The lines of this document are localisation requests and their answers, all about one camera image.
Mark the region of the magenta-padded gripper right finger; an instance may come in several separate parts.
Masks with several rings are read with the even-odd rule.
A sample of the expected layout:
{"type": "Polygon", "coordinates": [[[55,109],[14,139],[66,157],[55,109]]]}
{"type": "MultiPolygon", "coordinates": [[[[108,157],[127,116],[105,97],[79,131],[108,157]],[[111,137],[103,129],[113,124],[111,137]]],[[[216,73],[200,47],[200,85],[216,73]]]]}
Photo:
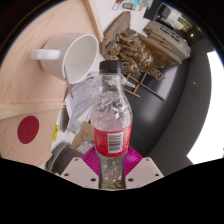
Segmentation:
{"type": "Polygon", "coordinates": [[[164,177],[150,157],[142,157],[133,148],[128,149],[123,168],[127,189],[140,188],[164,177]]]}

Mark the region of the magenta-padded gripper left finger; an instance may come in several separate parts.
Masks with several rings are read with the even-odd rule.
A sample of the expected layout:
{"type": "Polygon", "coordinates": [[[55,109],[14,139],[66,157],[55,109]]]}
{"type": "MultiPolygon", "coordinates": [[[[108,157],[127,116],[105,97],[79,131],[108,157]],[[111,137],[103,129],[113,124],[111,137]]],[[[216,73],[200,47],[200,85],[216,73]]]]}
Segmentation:
{"type": "Polygon", "coordinates": [[[99,188],[100,162],[94,147],[81,158],[74,157],[61,177],[84,188],[99,188]]]}

